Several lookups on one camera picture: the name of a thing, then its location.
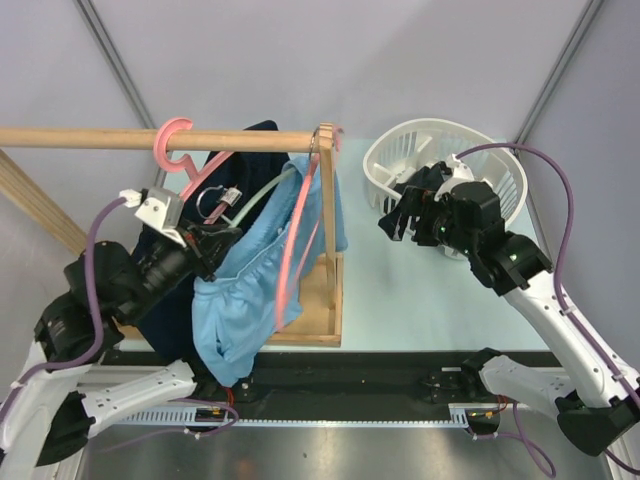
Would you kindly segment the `light blue shorts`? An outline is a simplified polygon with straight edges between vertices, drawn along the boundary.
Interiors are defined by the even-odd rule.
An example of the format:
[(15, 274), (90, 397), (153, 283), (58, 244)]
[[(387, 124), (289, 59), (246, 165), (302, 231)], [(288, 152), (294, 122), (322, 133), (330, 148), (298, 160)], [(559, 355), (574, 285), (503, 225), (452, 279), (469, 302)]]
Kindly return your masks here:
[[(284, 167), (292, 166), (300, 172), (302, 186), (309, 165), (308, 156), (298, 156)], [(303, 312), (296, 273), (300, 270), (304, 276), (309, 274), (316, 257), (325, 252), (321, 216), (321, 180), (314, 177), (295, 239), (289, 272), (289, 288), (294, 289), (288, 292), (291, 298), (284, 309), (285, 325)], [(280, 228), (260, 227), (255, 222), (229, 250), (213, 282), (200, 278), (194, 281), (194, 345), (207, 369), (224, 387), (232, 387), (251, 373), (255, 356), (275, 331), (277, 282), (290, 223), (291, 217)], [(313, 233), (305, 262), (298, 268)]]

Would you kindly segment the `pink plastic hanger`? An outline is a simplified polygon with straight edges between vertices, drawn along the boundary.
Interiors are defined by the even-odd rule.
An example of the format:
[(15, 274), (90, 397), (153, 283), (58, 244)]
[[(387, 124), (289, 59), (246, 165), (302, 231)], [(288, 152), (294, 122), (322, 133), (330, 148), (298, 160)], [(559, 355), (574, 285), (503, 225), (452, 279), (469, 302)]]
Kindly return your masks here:
[[(195, 198), (197, 191), (233, 155), (232, 151), (220, 151), (202, 167), (198, 167), (193, 157), (187, 152), (184, 152), (179, 158), (173, 159), (172, 155), (175, 149), (169, 147), (171, 139), (178, 133), (189, 133), (192, 127), (193, 121), (188, 118), (174, 117), (169, 119), (158, 129), (152, 147), (155, 162), (162, 171), (165, 173), (183, 172), (187, 176), (188, 181), (178, 194), (184, 205), (190, 200), (197, 202)], [(230, 227), (236, 227), (239, 221), (229, 218), (227, 212), (240, 199), (241, 193), (236, 187), (222, 187), (222, 190), (223, 193), (218, 197), (217, 206), (211, 213), (204, 216), (204, 222), (213, 224), (222, 219)]]

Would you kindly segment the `pale green hanger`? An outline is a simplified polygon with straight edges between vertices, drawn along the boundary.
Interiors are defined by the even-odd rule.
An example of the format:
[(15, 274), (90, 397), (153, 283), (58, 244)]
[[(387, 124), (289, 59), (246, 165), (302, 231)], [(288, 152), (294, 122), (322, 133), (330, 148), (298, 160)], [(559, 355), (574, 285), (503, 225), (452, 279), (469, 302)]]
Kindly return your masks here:
[[(285, 166), (281, 173), (257, 172), (251, 178), (248, 167), (227, 165), (209, 175), (185, 203), (184, 217), (197, 224), (223, 224), (249, 231), (255, 222), (260, 227), (280, 228), (287, 225), (301, 186), (301, 174)], [(230, 188), (242, 195), (234, 205), (227, 205), (218, 216), (214, 211), (222, 205), (220, 197)]]

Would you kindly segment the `dark grey shorts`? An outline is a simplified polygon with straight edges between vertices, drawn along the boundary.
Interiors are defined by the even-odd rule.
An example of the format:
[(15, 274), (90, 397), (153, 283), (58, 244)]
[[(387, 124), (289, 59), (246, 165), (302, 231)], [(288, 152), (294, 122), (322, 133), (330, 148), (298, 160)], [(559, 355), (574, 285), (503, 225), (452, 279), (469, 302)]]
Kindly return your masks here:
[(438, 162), (432, 167), (422, 167), (411, 174), (407, 180), (397, 183), (393, 190), (403, 195), (405, 189), (412, 186), (436, 192), (450, 176), (451, 169), (444, 162)]

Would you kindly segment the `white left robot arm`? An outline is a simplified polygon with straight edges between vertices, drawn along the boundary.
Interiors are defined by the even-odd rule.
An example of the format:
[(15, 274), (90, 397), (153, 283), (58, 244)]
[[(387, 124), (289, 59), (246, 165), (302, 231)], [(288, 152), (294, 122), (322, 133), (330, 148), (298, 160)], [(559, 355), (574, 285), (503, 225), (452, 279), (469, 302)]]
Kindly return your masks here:
[(181, 229), (185, 245), (156, 240), (134, 258), (113, 241), (91, 239), (64, 275), (69, 289), (34, 328), (28, 359), (1, 405), (1, 476), (23, 479), (67, 459), (125, 417), (194, 394), (207, 400), (221, 376), (183, 354), (156, 374), (81, 393), (82, 376), (123, 340), (121, 325), (139, 326), (184, 280), (206, 280), (238, 241), (238, 228)]

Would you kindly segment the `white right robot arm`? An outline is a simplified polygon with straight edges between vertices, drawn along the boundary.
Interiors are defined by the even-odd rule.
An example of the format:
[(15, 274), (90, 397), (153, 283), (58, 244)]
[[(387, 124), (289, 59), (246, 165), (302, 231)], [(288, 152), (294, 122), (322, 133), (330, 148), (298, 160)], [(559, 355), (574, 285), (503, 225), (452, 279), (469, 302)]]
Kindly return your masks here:
[(604, 453), (638, 424), (638, 371), (605, 346), (554, 286), (552, 263), (537, 244), (506, 229), (500, 199), (488, 184), (463, 182), (442, 196), (405, 184), (378, 225), (392, 241), (411, 229), (419, 246), (462, 254), (474, 277), (533, 326), (568, 377), (543, 374), (485, 348), (463, 364), (461, 388), (469, 399), (497, 394), (524, 403), (555, 420), (589, 456)]

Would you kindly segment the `navy blue shorts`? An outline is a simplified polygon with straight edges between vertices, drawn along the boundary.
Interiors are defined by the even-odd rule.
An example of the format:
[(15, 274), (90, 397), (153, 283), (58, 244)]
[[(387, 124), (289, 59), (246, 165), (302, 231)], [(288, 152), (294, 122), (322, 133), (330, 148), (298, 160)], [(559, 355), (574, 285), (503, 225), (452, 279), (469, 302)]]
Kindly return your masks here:
[[(222, 187), (235, 187), (241, 197), (224, 214), (234, 218), (269, 181), (282, 171), (289, 155), (284, 152), (237, 152), (210, 174), (185, 201), (182, 217), (201, 224), (218, 206)], [(140, 320), (137, 329), (153, 350), (172, 362), (195, 355), (191, 313), (194, 275), (183, 279)]]

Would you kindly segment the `white plastic laundry basket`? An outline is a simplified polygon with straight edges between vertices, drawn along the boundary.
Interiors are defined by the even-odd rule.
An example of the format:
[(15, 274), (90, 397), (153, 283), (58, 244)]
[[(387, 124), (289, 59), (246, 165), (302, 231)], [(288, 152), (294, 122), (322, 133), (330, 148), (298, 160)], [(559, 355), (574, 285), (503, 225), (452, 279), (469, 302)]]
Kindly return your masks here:
[(499, 196), (504, 225), (509, 227), (525, 204), (528, 180), (520, 162), (508, 149), (475, 149), (496, 143), (470, 127), (443, 119), (421, 118), (401, 123), (379, 137), (364, 156), (369, 203), (379, 210), (380, 220), (402, 198), (393, 190), (397, 183), (454, 154), (471, 169), (476, 182), (485, 182)]

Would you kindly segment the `wooden rack rod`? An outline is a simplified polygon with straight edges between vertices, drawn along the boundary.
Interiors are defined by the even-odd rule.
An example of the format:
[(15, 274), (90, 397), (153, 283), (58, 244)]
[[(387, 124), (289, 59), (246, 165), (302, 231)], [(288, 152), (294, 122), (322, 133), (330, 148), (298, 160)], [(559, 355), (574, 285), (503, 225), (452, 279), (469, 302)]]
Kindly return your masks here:
[[(168, 150), (305, 152), (310, 132), (180, 130)], [(1, 145), (17, 148), (150, 150), (152, 129), (14, 128), (1, 129)]]

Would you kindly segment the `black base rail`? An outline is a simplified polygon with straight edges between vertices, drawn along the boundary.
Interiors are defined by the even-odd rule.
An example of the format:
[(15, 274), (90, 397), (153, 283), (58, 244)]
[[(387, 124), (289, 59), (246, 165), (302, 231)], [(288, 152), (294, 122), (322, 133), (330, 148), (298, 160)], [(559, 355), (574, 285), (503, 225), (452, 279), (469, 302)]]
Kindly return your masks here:
[(262, 352), (223, 388), (202, 365), (186, 405), (227, 402), (249, 423), (406, 424), (448, 420), (453, 405), (497, 418), (516, 399), (491, 393), (473, 368), (480, 352)]

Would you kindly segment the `wooden rack left post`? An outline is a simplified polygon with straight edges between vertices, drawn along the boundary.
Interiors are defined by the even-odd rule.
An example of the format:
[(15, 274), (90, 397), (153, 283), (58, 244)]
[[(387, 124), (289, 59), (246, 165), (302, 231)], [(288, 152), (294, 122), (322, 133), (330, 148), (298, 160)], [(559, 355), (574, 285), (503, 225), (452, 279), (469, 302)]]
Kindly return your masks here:
[(87, 235), (46, 192), (1, 151), (1, 193), (69, 252), (80, 255)]

